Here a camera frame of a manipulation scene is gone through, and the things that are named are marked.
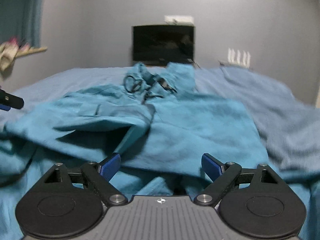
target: blue curtain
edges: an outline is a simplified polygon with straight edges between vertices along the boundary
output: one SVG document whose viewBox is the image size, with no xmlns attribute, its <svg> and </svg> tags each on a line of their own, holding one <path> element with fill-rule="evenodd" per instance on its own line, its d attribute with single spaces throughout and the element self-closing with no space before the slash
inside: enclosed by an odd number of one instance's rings
<svg viewBox="0 0 320 240">
<path fill-rule="evenodd" d="M 0 0 L 0 44 L 16 36 L 40 46 L 42 0 Z"/>
</svg>

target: gray wall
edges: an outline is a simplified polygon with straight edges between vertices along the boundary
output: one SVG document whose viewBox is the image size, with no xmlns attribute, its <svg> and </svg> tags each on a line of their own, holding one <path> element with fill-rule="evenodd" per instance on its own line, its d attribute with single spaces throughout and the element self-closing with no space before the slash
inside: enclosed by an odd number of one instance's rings
<svg viewBox="0 0 320 240">
<path fill-rule="evenodd" d="M 317 0 L 44 0 L 44 54 L 19 59 L 4 88 L 12 91 L 73 67 L 131 64 L 131 26 L 192 15 L 201 67 L 249 51 L 255 71 L 285 82 L 307 103 L 320 79 Z"/>
<path fill-rule="evenodd" d="M 41 26 L 41 45 L 45 53 L 19 58 L 9 78 L 0 85 L 12 92 L 55 73 L 84 67 L 81 54 L 83 0 L 44 0 Z"/>
<path fill-rule="evenodd" d="M 317 0 L 87 0 L 90 66 L 130 64 L 131 26 L 159 24 L 164 15 L 192 15 L 196 60 L 227 59 L 228 47 L 249 51 L 255 71 L 285 82 L 313 103 L 320 77 Z"/>
</svg>

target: wooden shelf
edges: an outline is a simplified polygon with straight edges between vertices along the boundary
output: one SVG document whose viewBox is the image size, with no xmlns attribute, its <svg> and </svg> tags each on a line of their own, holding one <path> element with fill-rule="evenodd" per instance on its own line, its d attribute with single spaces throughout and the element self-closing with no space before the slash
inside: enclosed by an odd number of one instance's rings
<svg viewBox="0 0 320 240">
<path fill-rule="evenodd" d="M 19 58 L 19 57 L 24 57 L 24 56 L 28 56 L 28 55 L 31 55 L 31 54 L 35 54 L 35 53 L 39 53 L 39 52 L 45 52 L 47 51 L 47 47 L 41 47 L 41 48 L 30 48 L 29 50 L 27 51 L 21 51 L 21 52 L 18 52 L 15 56 L 15 58 Z"/>
<path fill-rule="evenodd" d="M 232 63 L 232 62 L 222 61 L 222 60 L 219 60 L 219 63 L 221 66 L 242 67 L 242 68 L 250 69 L 242 63 L 238 64 L 238 63 Z"/>
</svg>

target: bed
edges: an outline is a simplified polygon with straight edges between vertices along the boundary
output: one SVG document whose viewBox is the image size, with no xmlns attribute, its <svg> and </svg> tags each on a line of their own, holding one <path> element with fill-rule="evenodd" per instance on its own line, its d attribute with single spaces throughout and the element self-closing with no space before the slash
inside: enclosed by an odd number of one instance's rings
<svg viewBox="0 0 320 240">
<path fill-rule="evenodd" d="M 0 128 L 3 129 L 6 122 L 16 121 L 31 112 L 37 105 L 61 98 L 68 92 L 109 83 L 121 85 L 130 69 L 130 67 L 71 69 L 21 88 L 14 92 L 14 95 L 25 100 L 25 107 L 21 110 L 1 112 Z M 148 70 L 151 73 L 159 73 L 163 68 L 151 67 Z M 300 237 L 303 240 L 319 239 L 319 110 L 297 101 L 284 84 L 246 69 L 237 67 L 195 69 L 194 75 L 197 92 L 242 102 L 257 127 L 270 162 L 278 168 L 280 176 L 290 184 L 307 207 L 308 215 Z M 0 163 L 3 174 L 6 173 L 7 166 L 8 163 Z M 7 216 L 5 221 L 14 219 L 11 213 L 14 213 L 15 201 L 20 197 L 17 195 L 11 203 L 2 202 L 2 208 L 4 205 L 9 207 L 5 209 L 4 215 Z M 2 236 L 0 233 L 1 239 L 14 240 L 21 237 L 21 232 L 16 230 L 17 224 L 14 221 L 2 227 L 0 225 L 2 229 L 0 232 L 3 232 Z"/>
</svg>

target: television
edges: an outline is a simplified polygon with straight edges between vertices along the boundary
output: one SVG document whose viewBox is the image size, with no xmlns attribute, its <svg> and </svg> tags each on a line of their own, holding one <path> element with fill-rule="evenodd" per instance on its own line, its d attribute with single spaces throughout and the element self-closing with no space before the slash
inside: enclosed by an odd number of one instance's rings
<svg viewBox="0 0 320 240">
<path fill-rule="evenodd" d="M 193 25 L 143 25 L 132 27 L 132 59 L 146 65 L 192 63 Z"/>
</svg>

